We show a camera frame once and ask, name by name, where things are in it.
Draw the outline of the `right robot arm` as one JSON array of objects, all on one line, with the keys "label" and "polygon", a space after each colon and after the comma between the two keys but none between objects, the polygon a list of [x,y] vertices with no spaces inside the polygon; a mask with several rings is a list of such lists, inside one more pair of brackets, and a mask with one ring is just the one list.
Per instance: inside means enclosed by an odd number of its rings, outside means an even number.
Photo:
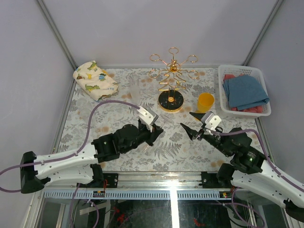
[{"label": "right robot arm", "polygon": [[213,112],[191,115],[200,120],[199,131],[181,124],[190,140],[205,140],[226,157],[221,165],[217,183],[221,187],[234,186],[249,190],[283,208],[287,215],[303,222],[304,185],[279,169],[270,161],[258,132],[233,128],[225,133],[219,126],[221,118]]}]

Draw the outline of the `gold wine glass rack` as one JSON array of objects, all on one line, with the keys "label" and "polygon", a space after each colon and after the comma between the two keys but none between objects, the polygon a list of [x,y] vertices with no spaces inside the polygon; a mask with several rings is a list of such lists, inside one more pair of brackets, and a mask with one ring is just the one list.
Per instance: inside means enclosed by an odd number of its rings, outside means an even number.
[{"label": "gold wine glass rack", "polygon": [[159,79],[160,92],[158,96],[158,104],[161,109],[169,113],[175,113],[179,111],[184,104],[184,97],[181,93],[186,89],[187,80],[183,78],[188,76],[190,79],[196,80],[200,77],[200,74],[196,70],[183,69],[182,65],[185,63],[196,63],[198,57],[196,55],[189,55],[181,63],[175,58],[179,53],[179,49],[176,47],[169,48],[168,52],[171,54],[171,60],[166,62],[161,59],[158,54],[150,55],[149,59],[153,62],[162,62],[165,67],[159,70],[151,69],[148,73],[149,78]]}]

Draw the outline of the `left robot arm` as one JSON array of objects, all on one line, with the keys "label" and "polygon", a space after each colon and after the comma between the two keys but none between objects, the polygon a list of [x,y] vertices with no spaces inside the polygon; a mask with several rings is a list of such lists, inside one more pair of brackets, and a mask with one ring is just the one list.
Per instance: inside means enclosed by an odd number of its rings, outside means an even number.
[{"label": "left robot arm", "polygon": [[29,194],[49,185],[60,183],[100,187],[104,176],[100,163],[116,160],[121,154],[146,143],[153,146],[163,129],[156,124],[149,130],[141,122],[138,126],[127,124],[86,144],[81,150],[70,150],[51,155],[26,152],[20,168],[21,193]]}]

